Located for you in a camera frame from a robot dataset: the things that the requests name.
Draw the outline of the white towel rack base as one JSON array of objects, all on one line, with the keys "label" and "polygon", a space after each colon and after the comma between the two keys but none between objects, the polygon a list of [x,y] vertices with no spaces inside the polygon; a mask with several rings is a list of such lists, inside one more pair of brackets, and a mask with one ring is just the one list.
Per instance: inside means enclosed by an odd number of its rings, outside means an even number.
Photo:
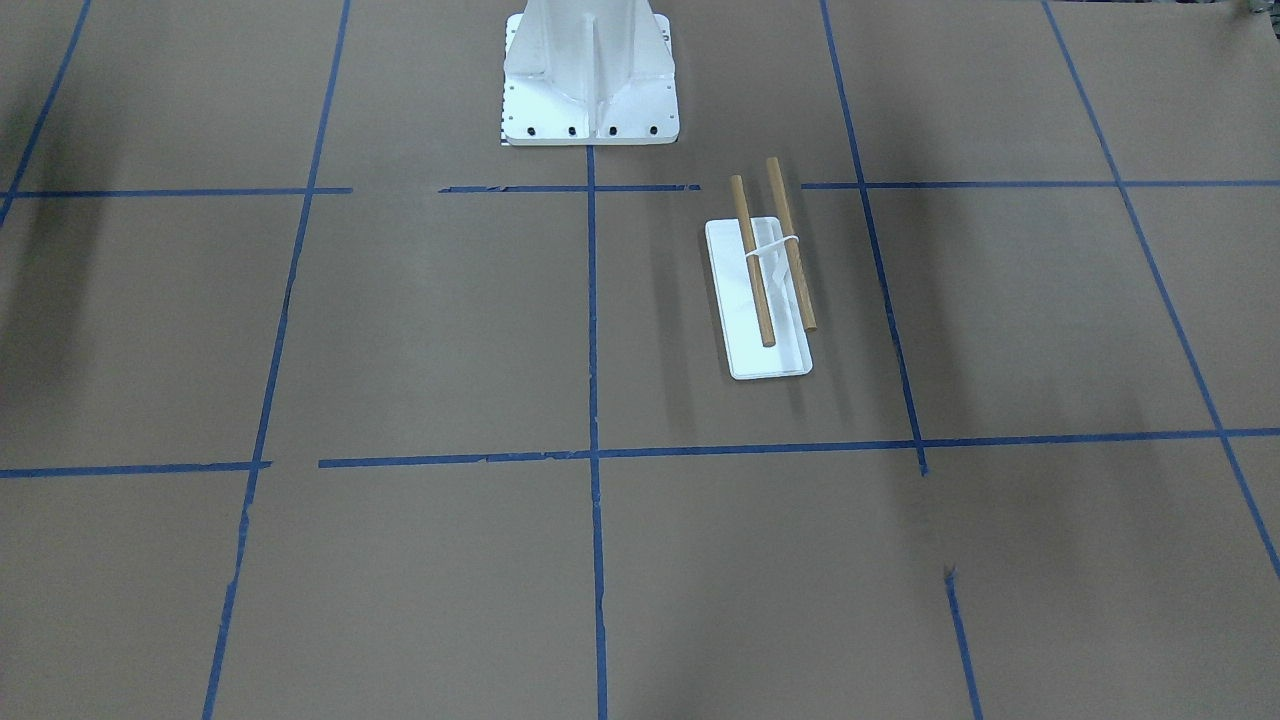
[{"label": "white towel rack base", "polygon": [[730,375],[806,375],[813,359],[787,254],[797,237],[783,234],[776,217],[754,217],[751,227],[753,252],[742,246],[739,220],[714,219],[704,227]]}]

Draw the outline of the wooden rack rod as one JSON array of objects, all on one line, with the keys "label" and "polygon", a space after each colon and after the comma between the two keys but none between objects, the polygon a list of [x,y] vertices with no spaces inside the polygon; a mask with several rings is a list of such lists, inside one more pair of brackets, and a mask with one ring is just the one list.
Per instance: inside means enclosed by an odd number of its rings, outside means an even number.
[{"label": "wooden rack rod", "polygon": [[753,217],[749,210],[748,196],[741,176],[735,174],[730,177],[730,192],[733,201],[736,220],[739,223],[744,261],[748,269],[748,283],[751,292],[751,301],[756,315],[756,327],[762,340],[762,346],[772,348],[776,346],[774,325],[771,315],[771,305],[767,297],[762,260],[756,254],[758,245]]},{"label": "wooden rack rod", "polygon": [[788,263],[788,269],[794,282],[794,290],[797,300],[797,310],[801,318],[803,329],[806,333],[813,333],[818,328],[817,314],[812,299],[810,284],[806,277],[806,269],[800,250],[797,229],[795,225],[791,202],[788,199],[785,174],[782,172],[781,163],[777,156],[769,156],[765,159],[765,172],[768,174],[771,192],[774,201],[774,209],[780,219],[780,227],[783,233],[783,246]]}]

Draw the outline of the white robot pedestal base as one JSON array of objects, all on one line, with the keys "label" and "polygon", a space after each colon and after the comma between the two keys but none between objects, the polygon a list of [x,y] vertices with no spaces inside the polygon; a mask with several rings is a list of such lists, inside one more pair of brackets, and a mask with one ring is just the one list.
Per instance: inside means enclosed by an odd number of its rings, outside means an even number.
[{"label": "white robot pedestal base", "polygon": [[649,1],[529,1],[506,20],[503,72],[504,145],[678,140],[672,26]]}]

